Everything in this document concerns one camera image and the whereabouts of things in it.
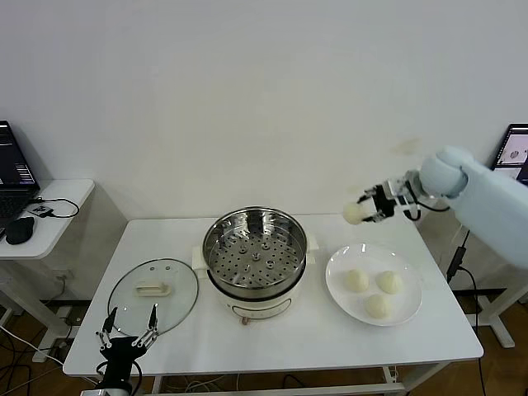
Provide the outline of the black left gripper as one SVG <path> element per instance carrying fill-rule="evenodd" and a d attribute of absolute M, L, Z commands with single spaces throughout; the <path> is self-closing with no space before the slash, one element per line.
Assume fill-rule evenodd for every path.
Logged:
<path fill-rule="evenodd" d="M 108 314 L 101 330 L 95 331 L 100 342 L 100 353 L 106 359 L 104 383 L 127 382 L 134 362 L 144 354 L 144 347 L 150 347 L 155 343 L 159 335 L 157 307 L 157 304 L 153 305 L 147 330 L 139 337 L 114 337 L 111 339 L 117 307 L 114 307 Z"/>

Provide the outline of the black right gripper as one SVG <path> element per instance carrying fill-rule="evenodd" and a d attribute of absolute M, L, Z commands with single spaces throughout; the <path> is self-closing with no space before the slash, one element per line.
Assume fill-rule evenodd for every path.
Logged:
<path fill-rule="evenodd" d="M 418 170 L 407 171 L 402 177 L 392 177 L 364 190 L 357 203 L 374 200 L 378 212 L 369 214 L 362 222 L 379 223 L 396 212 L 402 212 L 406 218 L 421 218 L 422 210 L 418 203 L 421 192 Z"/>

